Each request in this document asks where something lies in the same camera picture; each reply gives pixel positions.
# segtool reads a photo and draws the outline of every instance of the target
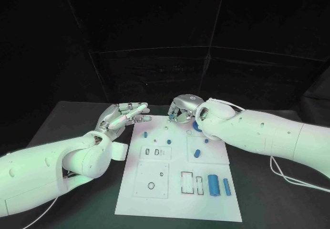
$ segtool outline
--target dark wall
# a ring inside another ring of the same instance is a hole
[[[66,0],[0,6],[1,153],[28,143],[57,101],[105,102]]]
[[[70,0],[107,96],[168,104],[181,93],[288,109],[330,56],[324,0]]]

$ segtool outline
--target table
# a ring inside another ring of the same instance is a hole
[[[109,104],[58,102],[28,147],[56,142],[93,130],[97,117]],[[151,115],[165,115],[168,106],[149,105]],[[264,111],[299,121],[293,111]],[[118,142],[129,144],[132,126]],[[58,197],[48,212],[30,228],[35,229],[277,229],[330,228],[330,193],[295,186],[269,169],[269,157],[226,145],[241,223],[113,215],[125,161],[110,161],[105,174]],[[324,175],[306,166],[277,159],[286,176],[330,188]],[[45,210],[47,202],[34,209],[0,218],[1,229],[20,229]]]

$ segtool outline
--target blue object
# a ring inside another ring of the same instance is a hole
[[[226,193],[227,196],[230,196],[231,193],[230,193],[230,188],[228,188],[228,183],[227,183],[227,179],[226,178],[223,179],[223,184],[224,184],[224,193]]]
[[[194,121],[194,123],[192,123],[192,127],[194,127],[194,130],[197,131],[197,132],[201,132],[201,130],[197,128],[197,122]]]
[[[194,157],[197,158],[200,155],[200,150],[197,149],[195,152],[194,152]]]
[[[215,197],[220,195],[217,176],[207,175],[207,179],[208,179],[210,196]]]

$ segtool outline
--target peg board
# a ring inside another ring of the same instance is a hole
[[[223,141],[204,143],[203,133],[192,129],[194,120],[178,124],[166,116],[151,117],[149,122],[133,126],[115,215],[241,222]],[[192,194],[181,193],[181,172],[192,173]],[[210,174],[218,179],[215,197],[208,191]],[[223,178],[230,196],[224,193]]]

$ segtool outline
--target robotic hand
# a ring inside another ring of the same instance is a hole
[[[272,156],[286,158],[309,166],[330,178],[330,128],[290,121],[237,106],[234,107],[241,111],[236,112],[230,106],[234,105],[226,101],[210,98],[203,102],[197,96],[184,94],[174,98],[168,116],[178,123],[187,123],[194,116],[197,128],[208,139],[223,140],[244,151],[269,155],[273,162]],[[328,191],[283,176],[282,172],[273,173],[289,183]]]
[[[97,178],[110,159],[125,159],[125,144],[112,142],[125,125],[151,120],[146,103],[110,105],[94,131],[81,137],[18,150],[0,158],[0,217],[45,203]],[[61,168],[70,173],[61,174]]]

